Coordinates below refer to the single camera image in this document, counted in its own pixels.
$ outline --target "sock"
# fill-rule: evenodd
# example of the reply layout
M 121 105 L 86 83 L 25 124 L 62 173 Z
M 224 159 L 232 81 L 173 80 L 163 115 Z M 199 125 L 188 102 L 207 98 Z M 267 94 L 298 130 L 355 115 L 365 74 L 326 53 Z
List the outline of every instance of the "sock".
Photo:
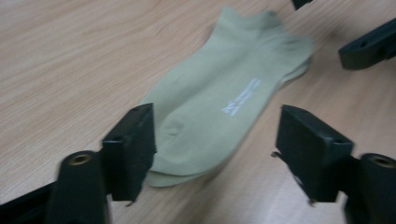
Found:
M 142 102 L 154 103 L 158 149 L 148 183 L 175 185 L 225 161 L 275 91 L 306 71 L 312 51 L 274 12 L 241 18 L 224 8 L 206 44 Z

